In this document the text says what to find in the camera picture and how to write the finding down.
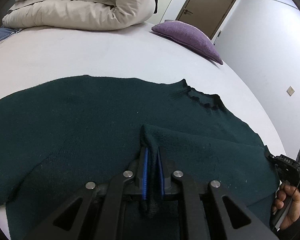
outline electrical outlet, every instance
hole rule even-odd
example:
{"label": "electrical outlet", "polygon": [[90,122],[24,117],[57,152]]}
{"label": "electrical outlet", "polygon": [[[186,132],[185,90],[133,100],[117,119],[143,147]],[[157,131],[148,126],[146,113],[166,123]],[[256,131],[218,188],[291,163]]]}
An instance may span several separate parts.
{"label": "electrical outlet", "polygon": [[294,89],[292,87],[289,87],[287,92],[290,96],[292,96],[292,94],[294,93]]}

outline triangular cutout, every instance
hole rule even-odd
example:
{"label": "triangular cutout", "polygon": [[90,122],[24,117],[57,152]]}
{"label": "triangular cutout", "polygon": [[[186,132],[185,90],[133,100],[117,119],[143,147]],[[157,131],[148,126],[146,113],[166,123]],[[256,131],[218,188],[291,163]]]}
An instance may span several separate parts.
{"label": "triangular cutout", "polygon": [[58,218],[53,222],[53,225],[63,230],[69,231],[72,227],[75,217],[82,203],[82,198],[74,201]]}
{"label": "triangular cutout", "polygon": [[222,200],[223,200],[223,203],[225,204],[232,227],[234,229],[241,228],[241,227],[246,226],[251,223],[250,218],[248,218],[242,212],[242,210],[239,207],[237,207],[236,204],[234,204],[232,202],[232,200],[229,197],[224,196],[222,198]]}

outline blue strip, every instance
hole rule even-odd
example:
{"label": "blue strip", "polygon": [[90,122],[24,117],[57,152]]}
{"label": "blue strip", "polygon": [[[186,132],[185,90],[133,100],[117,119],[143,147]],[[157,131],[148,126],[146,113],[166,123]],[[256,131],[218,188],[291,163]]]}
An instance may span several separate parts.
{"label": "blue strip", "polygon": [[158,152],[158,165],[159,165],[159,173],[160,173],[161,196],[164,196],[164,179],[163,179],[163,169],[162,169],[160,152]]}
{"label": "blue strip", "polygon": [[148,148],[146,148],[145,162],[143,165],[143,178],[142,178],[142,199],[147,199],[147,176],[148,176]]}

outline human hand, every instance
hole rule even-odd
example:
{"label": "human hand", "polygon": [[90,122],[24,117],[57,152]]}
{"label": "human hand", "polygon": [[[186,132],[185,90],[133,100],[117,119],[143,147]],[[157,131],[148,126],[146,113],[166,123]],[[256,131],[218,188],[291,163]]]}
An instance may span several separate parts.
{"label": "human hand", "polygon": [[272,212],[283,208],[283,201],[286,199],[287,195],[292,196],[291,208],[284,218],[282,224],[280,225],[281,230],[287,229],[291,226],[300,216],[300,192],[297,189],[294,193],[296,187],[285,185],[282,183],[277,192],[277,197],[274,200],[274,205],[272,206]]}

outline door frame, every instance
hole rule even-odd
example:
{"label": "door frame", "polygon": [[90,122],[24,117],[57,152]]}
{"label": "door frame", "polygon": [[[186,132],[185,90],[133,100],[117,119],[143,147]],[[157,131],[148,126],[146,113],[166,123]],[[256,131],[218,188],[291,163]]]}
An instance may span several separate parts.
{"label": "door frame", "polygon": [[[179,20],[181,15],[183,14],[183,11],[185,10],[185,8],[187,7],[188,3],[190,2],[190,0],[186,0],[186,2],[184,3],[184,5],[182,6],[176,20]],[[229,5],[227,11],[225,12],[225,14],[223,15],[223,17],[221,18],[221,20],[219,21],[217,27],[215,28],[215,30],[213,31],[213,34],[211,35],[211,37],[209,37],[210,39],[212,39],[214,37],[214,35],[217,33],[219,27],[221,26],[221,24],[223,23],[223,21],[225,20],[226,16],[228,15],[228,13],[230,12],[232,6],[234,5],[234,3],[236,2],[236,0],[232,0],[231,4]]]}

